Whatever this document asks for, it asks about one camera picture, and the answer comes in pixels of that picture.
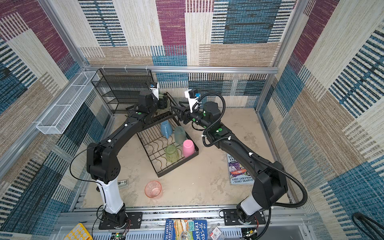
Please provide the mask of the teal textured plastic cup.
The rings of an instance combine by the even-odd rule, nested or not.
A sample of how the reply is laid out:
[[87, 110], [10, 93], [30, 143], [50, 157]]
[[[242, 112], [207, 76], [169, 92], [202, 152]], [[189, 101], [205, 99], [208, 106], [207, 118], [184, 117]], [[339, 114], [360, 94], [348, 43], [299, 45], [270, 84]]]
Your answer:
[[178, 145], [183, 145], [184, 141], [187, 140], [187, 135], [183, 127], [177, 126], [174, 130], [175, 142]]

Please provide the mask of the blue ceramic mug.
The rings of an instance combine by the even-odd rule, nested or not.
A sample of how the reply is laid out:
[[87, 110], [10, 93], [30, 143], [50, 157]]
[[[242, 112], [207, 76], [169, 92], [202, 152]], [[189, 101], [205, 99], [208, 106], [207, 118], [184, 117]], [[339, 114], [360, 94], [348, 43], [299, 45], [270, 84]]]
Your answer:
[[173, 133], [172, 125], [169, 122], [169, 120], [165, 120], [161, 123], [161, 133], [166, 138], [169, 139], [169, 137]]

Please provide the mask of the pink plastic cup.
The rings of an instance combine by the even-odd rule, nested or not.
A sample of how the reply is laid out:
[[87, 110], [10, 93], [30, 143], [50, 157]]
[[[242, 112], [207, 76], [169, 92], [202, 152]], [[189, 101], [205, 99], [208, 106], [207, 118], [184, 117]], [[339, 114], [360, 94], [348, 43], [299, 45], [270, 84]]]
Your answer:
[[193, 155], [196, 152], [195, 150], [195, 144], [192, 140], [185, 140], [183, 142], [183, 155], [185, 158]]

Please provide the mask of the pink transparent glass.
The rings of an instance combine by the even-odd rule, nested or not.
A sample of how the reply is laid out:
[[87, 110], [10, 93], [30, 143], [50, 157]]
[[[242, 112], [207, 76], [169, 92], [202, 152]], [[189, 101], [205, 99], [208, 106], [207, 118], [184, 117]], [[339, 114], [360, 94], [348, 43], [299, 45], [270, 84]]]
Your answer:
[[159, 198], [163, 194], [163, 188], [159, 181], [150, 181], [145, 186], [145, 194], [148, 198]]

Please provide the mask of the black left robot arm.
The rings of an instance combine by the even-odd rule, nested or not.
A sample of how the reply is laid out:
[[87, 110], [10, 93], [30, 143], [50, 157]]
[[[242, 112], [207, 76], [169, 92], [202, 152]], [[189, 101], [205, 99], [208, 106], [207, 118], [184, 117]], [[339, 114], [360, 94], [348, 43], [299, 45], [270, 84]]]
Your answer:
[[128, 224], [126, 206], [118, 187], [121, 165], [117, 155], [136, 133], [152, 123], [158, 109], [165, 108], [159, 100], [158, 91], [141, 91], [138, 104], [128, 108], [133, 112], [126, 121], [100, 143], [89, 144], [87, 148], [87, 172], [97, 183], [104, 204], [103, 229], [122, 229]]

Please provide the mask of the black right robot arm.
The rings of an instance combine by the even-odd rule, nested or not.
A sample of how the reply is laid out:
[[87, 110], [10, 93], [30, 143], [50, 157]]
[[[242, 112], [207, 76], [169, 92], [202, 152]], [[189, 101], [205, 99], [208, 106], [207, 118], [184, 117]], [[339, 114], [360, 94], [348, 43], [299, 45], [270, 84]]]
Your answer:
[[[205, 147], [216, 146], [231, 155], [254, 180], [250, 195], [237, 205], [240, 223], [251, 222], [255, 213], [270, 210], [273, 206], [285, 208], [302, 207], [308, 201], [308, 193], [304, 185], [287, 173], [279, 162], [270, 162], [253, 152], [222, 122], [225, 108], [220, 109], [215, 102], [206, 102], [202, 109], [191, 110], [190, 107], [173, 106], [178, 118], [187, 124], [195, 123], [202, 127]], [[295, 204], [280, 203], [279, 199], [288, 191], [287, 181], [291, 180], [301, 190], [302, 199]]]

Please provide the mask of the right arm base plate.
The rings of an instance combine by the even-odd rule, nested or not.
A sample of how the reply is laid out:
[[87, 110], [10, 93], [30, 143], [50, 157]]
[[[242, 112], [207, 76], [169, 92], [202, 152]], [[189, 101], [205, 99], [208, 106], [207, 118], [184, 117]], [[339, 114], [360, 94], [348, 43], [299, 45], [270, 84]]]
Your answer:
[[261, 212], [255, 212], [251, 217], [241, 221], [237, 209], [222, 209], [219, 216], [224, 219], [226, 226], [235, 225], [264, 225], [267, 223], [265, 215]]

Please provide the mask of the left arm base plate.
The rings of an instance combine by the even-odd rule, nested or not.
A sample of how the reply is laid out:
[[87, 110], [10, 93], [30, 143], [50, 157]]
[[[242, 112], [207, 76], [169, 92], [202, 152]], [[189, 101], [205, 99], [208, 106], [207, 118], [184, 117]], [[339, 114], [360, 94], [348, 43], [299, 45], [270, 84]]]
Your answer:
[[125, 215], [112, 215], [103, 211], [99, 230], [139, 229], [142, 224], [142, 212], [128, 212]]

